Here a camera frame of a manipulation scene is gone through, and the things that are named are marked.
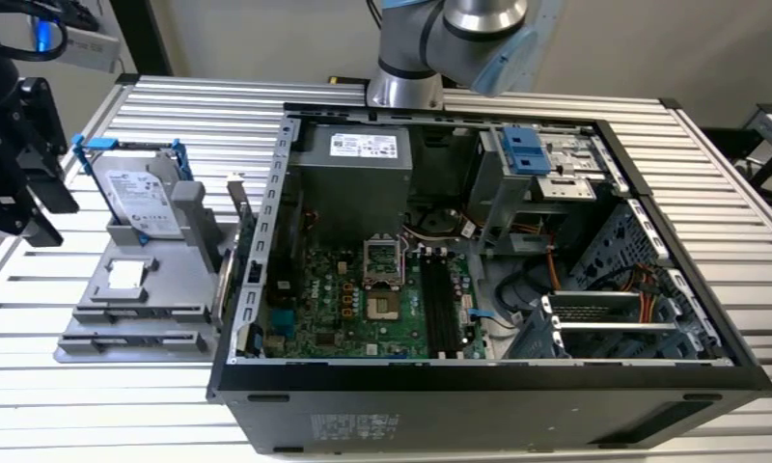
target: metal slotted table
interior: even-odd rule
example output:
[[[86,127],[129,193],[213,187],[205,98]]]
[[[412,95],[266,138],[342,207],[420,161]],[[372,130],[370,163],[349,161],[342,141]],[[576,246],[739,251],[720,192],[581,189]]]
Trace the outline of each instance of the metal slotted table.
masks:
[[[260,203],[284,101],[361,105],[360,86],[141,77],[121,83],[87,136],[187,144],[206,206],[234,221],[225,176],[240,173]],[[448,91],[446,108],[605,119],[720,303],[772,378],[772,212],[681,110],[653,99]],[[225,407],[205,403],[209,364],[58,364],[51,352],[107,241],[107,211],[66,159],[81,206],[51,216],[65,242],[0,247],[0,461],[42,458],[197,459],[253,455]],[[652,450],[426,455],[314,455],[314,460],[549,460],[772,463],[772,396]]]

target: blue plastic latch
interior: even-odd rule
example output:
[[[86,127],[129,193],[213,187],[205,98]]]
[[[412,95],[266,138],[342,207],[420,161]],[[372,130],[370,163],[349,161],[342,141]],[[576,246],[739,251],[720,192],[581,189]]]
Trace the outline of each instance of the blue plastic latch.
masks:
[[[474,319],[474,318],[494,318],[494,312],[492,311],[480,311],[477,309],[469,309],[468,310],[468,316],[469,319]]]
[[[89,150],[113,150],[117,146],[115,138],[91,138],[86,143]]]
[[[528,127],[502,128],[502,150],[514,174],[544,176],[552,171],[552,163],[542,150],[537,132]]]
[[[294,311],[289,309],[272,310],[272,327],[278,335],[288,339],[294,336]]]
[[[170,142],[170,148],[177,154],[177,164],[179,166],[179,172],[182,173],[183,180],[194,180],[194,175],[192,174],[192,167],[189,166],[189,154],[185,151],[185,145],[179,143],[179,139],[174,138]]]

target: expansion slot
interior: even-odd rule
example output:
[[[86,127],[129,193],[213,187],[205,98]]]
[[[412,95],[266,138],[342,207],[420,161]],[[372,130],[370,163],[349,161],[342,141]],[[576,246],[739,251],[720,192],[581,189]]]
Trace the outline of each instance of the expansion slot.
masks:
[[[454,289],[446,258],[421,258],[422,309],[429,358],[456,358],[460,352]]]

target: power cable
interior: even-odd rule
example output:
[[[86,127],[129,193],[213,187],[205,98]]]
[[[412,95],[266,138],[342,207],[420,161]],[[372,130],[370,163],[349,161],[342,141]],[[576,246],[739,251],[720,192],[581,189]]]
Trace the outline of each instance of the power cable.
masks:
[[[381,22],[384,21],[384,17],[381,16],[381,13],[377,11],[377,7],[374,6],[374,1],[373,0],[365,0],[365,6],[369,9],[369,14],[372,15],[372,20],[374,21],[374,24],[377,25],[377,28],[381,28]]]

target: wall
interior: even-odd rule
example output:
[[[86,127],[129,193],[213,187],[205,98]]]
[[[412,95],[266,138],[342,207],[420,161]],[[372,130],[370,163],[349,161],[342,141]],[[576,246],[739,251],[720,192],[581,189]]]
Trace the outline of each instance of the wall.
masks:
[[[724,126],[772,101],[772,0],[541,1],[565,6],[534,92],[672,96],[696,122]],[[163,35],[182,31],[166,47],[185,75],[324,82],[374,69],[378,34],[362,0],[151,4]]]
[[[185,75],[325,82],[376,69],[380,34],[362,0],[153,0],[151,8]]]
[[[568,0],[533,90],[672,96],[701,125],[743,123],[772,102],[772,0]]]

